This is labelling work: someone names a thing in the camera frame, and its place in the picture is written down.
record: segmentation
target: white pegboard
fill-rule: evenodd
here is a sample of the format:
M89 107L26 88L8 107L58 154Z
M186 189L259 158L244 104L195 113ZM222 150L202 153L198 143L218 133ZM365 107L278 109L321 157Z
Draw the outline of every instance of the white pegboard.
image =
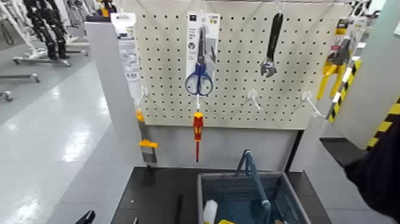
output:
M266 55L275 3L202 3L207 12L222 17L214 90L201 98L205 126L305 129L312 108L301 101L301 94L317 92L336 23L350 7L287 3L275 54L278 73L266 79L260 75L260 62ZM137 15L142 83L149 89L140 105L146 123L191 126L196 99L185 90L186 13L199 5L130 1L124 8ZM247 100L252 88L264 110Z

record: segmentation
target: black counter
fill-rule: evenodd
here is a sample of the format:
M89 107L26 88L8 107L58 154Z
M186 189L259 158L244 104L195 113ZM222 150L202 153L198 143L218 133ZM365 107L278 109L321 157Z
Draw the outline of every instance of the black counter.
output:
M221 172L232 171L134 168L112 224L132 224L135 217L140 224L197 224L197 175ZM331 224L307 175L289 172L287 176L312 224Z

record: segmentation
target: yellow pliers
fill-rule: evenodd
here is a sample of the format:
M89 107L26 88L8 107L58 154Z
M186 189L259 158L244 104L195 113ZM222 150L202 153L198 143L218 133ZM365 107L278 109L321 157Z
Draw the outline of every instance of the yellow pliers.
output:
M324 90L326 84L328 83L329 76L331 74L337 73L335 84L333 85L332 89L330 90L329 97L333 98L340 87L340 83L342 81L343 75L346 71L347 62L349 60L350 52L350 39L345 38L335 57L331 61L327 61L322 69L323 77L320 85L320 89L317 94L317 100L322 99L324 95Z

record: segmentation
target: product card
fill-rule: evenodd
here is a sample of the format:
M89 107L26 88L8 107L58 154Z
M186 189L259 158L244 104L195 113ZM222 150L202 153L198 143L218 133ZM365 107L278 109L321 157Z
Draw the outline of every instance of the product card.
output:
M186 77L195 71L198 61L200 30L204 27L205 43L203 43L206 72L214 80L215 61L218 52L218 34L220 31L220 14L199 12L187 13L187 38L186 38Z
M111 22L118 37L118 48L128 81L137 81L139 74L139 51L136 36L136 15L134 13L112 13Z

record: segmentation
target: yellow and black striped tape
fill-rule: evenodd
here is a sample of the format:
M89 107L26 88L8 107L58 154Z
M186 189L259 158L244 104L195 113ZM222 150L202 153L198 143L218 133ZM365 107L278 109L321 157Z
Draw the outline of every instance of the yellow and black striped tape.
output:
M397 102L392 106L392 108L390 108L389 112L387 112L386 118L382 121L376 130L375 135L368 142L367 150L370 150L372 147L374 147L379 139L385 135L391 125L395 122L400 122L400 97L397 99Z
M342 89L340 90L340 97L337 100L337 102L334 104L331 113L328 116L328 121L330 123L333 123L335 121L336 115L339 113L340 106L344 102L347 92L349 91L350 86L353 84L355 75L357 74L357 71L361 67L361 60L357 60L354 62L353 68L351 70L350 76L347 79L347 82L343 85Z

